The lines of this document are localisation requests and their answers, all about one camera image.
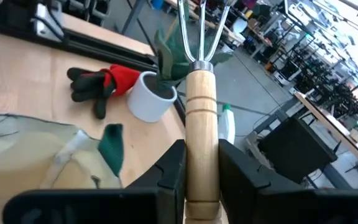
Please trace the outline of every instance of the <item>white pot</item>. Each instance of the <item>white pot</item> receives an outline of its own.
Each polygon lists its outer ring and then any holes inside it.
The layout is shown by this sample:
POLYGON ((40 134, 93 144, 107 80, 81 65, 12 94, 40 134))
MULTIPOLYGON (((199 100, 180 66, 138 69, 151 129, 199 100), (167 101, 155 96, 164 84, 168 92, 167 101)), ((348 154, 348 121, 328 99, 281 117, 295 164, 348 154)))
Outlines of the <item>white pot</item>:
POLYGON ((132 114, 146 122, 157 122, 177 99, 175 87, 162 93, 157 90, 155 72, 142 72, 128 97, 128 107, 132 114))

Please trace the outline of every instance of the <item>green leaf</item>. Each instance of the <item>green leaf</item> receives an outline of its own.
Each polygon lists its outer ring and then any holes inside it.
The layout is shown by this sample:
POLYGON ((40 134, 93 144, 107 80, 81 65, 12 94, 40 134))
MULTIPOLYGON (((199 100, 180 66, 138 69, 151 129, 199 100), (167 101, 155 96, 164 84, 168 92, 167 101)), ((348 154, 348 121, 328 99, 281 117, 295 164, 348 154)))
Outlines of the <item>green leaf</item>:
POLYGON ((223 63, 223 62, 229 60, 232 56, 233 56, 233 54, 218 52, 218 53, 214 54, 214 56, 212 57, 210 62, 211 62, 211 64, 213 64, 215 66, 218 63, 223 63))
POLYGON ((170 80, 171 79, 171 69, 173 65, 173 57, 171 50, 163 41, 163 37, 159 30, 156 31, 154 35, 154 42, 157 47, 158 52, 158 68, 159 73, 158 76, 162 80, 170 80))

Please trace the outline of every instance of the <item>metal tines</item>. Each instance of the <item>metal tines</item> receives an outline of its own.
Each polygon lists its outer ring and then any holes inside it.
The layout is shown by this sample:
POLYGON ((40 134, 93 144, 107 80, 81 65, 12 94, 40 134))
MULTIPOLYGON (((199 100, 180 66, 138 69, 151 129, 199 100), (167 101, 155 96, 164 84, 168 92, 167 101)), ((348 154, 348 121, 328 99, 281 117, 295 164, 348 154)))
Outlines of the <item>metal tines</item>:
POLYGON ((189 41, 187 38, 187 29, 186 29, 186 20, 185 20, 185 9, 183 6, 183 1, 190 0, 178 0, 178 10, 179 10, 179 24, 181 37, 183 41, 183 45, 185 46, 185 55, 187 60, 192 63, 195 61, 205 61, 209 62, 212 59, 212 56, 215 53, 216 47, 218 46, 219 39, 221 38, 222 30, 224 27, 224 23, 226 21, 227 14, 229 13, 229 9, 234 0, 226 0, 225 6, 222 13, 222 18, 219 21, 218 29, 216 30, 215 37, 211 47, 209 48, 209 52, 206 56, 204 56, 204 31, 205 31, 205 4, 206 0, 200 0, 200 29, 198 36, 198 52, 197 58, 195 58, 190 51, 189 41))

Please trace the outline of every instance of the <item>beige cloth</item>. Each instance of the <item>beige cloth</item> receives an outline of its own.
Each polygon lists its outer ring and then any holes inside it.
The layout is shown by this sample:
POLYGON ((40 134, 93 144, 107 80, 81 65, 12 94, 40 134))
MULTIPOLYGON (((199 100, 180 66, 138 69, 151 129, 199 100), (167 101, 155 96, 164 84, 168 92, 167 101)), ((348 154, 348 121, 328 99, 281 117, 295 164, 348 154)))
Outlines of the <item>beige cloth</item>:
POLYGON ((97 150, 74 126, 0 116, 0 223, 5 203, 31 189, 121 188, 97 150))

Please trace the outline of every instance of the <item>wooden table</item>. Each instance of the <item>wooden table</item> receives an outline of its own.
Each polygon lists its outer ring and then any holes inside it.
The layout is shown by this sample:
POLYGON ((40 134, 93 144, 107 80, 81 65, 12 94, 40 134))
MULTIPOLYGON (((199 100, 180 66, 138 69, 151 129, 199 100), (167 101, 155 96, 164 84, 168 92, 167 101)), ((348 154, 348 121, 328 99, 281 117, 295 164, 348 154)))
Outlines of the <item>wooden table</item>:
MULTIPOLYGON (((68 29, 152 54, 150 47, 141 42, 68 15, 63 18, 62 24, 68 29)), ((74 124, 93 138, 100 138, 109 123, 123 124, 123 186, 141 176, 177 139, 184 138, 185 128, 174 106, 159 122, 145 123, 131 114, 127 96, 122 96, 109 101, 104 120, 95 119, 93 102, 74 103, 70 98, 70 80, 66 76, 70 67, 99 70, 109 64, 0 34, 0 114, 74 124)))
POLYGON ((317 108, 306 96, 300 92, 294 94, 301 103, 328 129, 332 135, 340 140, 358 159, 358 142, 351 138, 347 130, 337 119, 325 110, 317 108))
MULTIPOLYGON (((166 3, 170 4, 172 7, 177 8, 178 7, 178 1, 177 0, 164 0, 166 3)), ((189 16, 192 17, 193 19, 198 20, 199 16, 194 12, 194 9, 197 7, 197 5, 192 2, 191 0, 188 0, 189 2, 189 16)), ((216 25, 213 22, 207 21, 205 20, 205 25, 207 25, 210 28, 215 29, 216 25)), ((233 41, 237 41, 240 42, 242 44, 243 40, 238 38, 229 28, 227 28, 226 26, 223 27, 223 31, 227 32, 227 36, 229 37, 229 41, 233 42, 233 41)))

